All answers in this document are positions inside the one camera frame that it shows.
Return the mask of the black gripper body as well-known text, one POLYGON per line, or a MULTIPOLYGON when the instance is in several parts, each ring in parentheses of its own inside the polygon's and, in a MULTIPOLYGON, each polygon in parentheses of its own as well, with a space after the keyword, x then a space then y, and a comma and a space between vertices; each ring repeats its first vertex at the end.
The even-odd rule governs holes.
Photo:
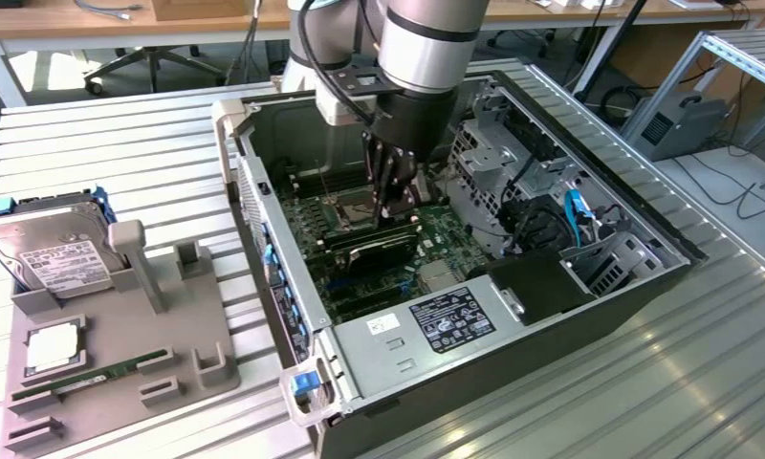
POLYGON ((437 147, 455 107, 457 89, 427 94, 409 90, 375 98, 371 136, 390 147, 413 152, 423 163, 437 147))

